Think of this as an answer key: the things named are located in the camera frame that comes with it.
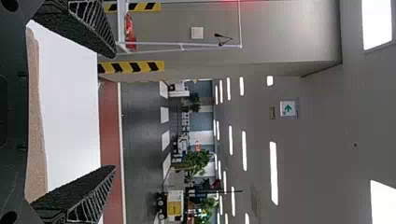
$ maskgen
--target potted plant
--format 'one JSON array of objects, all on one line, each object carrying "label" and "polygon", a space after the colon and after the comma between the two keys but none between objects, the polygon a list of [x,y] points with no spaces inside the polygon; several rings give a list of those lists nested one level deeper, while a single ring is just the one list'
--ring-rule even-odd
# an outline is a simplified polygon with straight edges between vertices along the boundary
[{"label": "potted plant", "polygon": [[181,111],[188,113],[188,112],[199,112],[201,109],[201,105],[199,104],[200,97],[197,92],[191,93],[190,96],[187,98],[187,103],[183,104],[181,107]]},{"label": "potted plant", "polygon": [[191,176],[200,173],[205,173],[205,167],[209,164],[212,155],[208,150],[201,150],[195,152],[189,152],[183,159],[182,163],[175,164],[174,167],[177,170],[190,170]]}]

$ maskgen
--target green plant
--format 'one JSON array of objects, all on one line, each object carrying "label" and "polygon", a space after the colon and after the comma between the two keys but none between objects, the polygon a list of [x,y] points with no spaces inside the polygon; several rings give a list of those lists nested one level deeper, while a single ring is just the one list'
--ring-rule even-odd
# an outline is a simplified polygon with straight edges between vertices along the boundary
[{"label": "green plant", "polygon": [[190,101],[192,104],[198,103],[199,100],[200,100],[200,97],[199,97],[198,92],[193,92],[192,94],[190,94],[190,96],[189,96],[189,101]]},{"label": "green plant", "polygon": [[207,213],[211,212],[218,205],[218,201],[214,198],[206,198],[201,201],[201,208]]},{"label": "green plant", "polygon": [[205,170],[211,157],[210,152],[204,149],[198,152],[189,152],[183,162],[175,165],[175,168],[191,170],[191,176],[193,176]]},{"label": "green plant", "polygon": [[189,106],[189,110],[192,112],[199,112],[199,110],[201,109],[201,106],[199,104],[193,104]]}]

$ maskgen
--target metal frame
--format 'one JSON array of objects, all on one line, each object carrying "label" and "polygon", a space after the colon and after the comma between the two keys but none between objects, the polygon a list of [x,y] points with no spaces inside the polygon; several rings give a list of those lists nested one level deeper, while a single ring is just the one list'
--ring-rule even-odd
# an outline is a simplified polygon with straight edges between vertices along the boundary
[{"label": "metal frame", "polygon": [[[198,44],[198,43],[183,43],[183,42],[125,42],[125,20],[124,16],[127,13],[128,0],[117,0],[117,16],[118,16],[118,32],[119,39],[116,41],[116,45],[119,46],[124,52],[117,53],[117,55],[131,55],[131,54],[144,54],[144,53],[164,53],[164,52],[175,52],[175,51],[191,51],[191,50],[214,50],[214,49],[242,49],[242,22],[241,22],[241,2],[240,0],[233,1],[237,4],[237,16],[238,16],[238,41],[237,45],[223,45],[218,44]],[[154,49],[154,50],[141,50],[141,51],[129,51],[125,45],[149,45],[149,46],[177,46],[177,49]]]}]

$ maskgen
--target white panel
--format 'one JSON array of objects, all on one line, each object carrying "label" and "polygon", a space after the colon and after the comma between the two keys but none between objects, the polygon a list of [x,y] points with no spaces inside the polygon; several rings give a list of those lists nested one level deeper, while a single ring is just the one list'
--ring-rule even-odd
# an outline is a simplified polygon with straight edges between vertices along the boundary
[{"label": "white panel", "polygon": [[29,27],[39,44],[48,190],[54,190],[101,166],[97,54],[33,21]]},{"label": "white panel", "polygon": [[161,123],[166,123],[169,121],[169,108],[161,107]]},{"label": "white panel", "polygon": [[168,174],[168,170],[170,167],[171,167],[171,153],[169,153],[165,161],[163,161],[163,179],[166,178],[166,174]]},{"label": "white panel", "polygon": [[213,105],[201,105],[201,109],[198,113],[210,113],[213,112]]},{"label": "white panel", "polygon": [[373,224],[396,223],[396,189],[371,181]]},{"label": "white panel", "polygon": [[391,0],[362,0],[361,12],[364,49],[392,40]]},{"label": "white panel", "polygon": [[166,132],[166,133],[163,133],[163,136],[162,136],[163,151],[166,150],[166,148],[168,147],[170,141],[171,141],[171,138],[170,138],[169,131]]},{"label": "white panel", "polygon": [[201,145],[214,145],[213,131],[190,132],[190,144],[196,145],[196,141]]},{"label": "white panel", "polygon": [[160,95],[168,99],[168,86],[162,81],[160,81]]}]

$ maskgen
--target white pole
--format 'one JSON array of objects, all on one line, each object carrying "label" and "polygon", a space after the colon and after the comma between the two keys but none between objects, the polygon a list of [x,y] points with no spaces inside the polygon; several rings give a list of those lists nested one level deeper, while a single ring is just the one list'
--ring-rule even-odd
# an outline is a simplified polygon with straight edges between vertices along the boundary
[{"label": "white pole", "polygon": [[195,46],[195,47],[213,47],[213,48],[236,48],[241,49],[241,45],[223,45],[219,44],[198,44],[198,43],[178,43],[178,42],[117,42],[117,44],[129,45],[160,45],[160,46]]}]

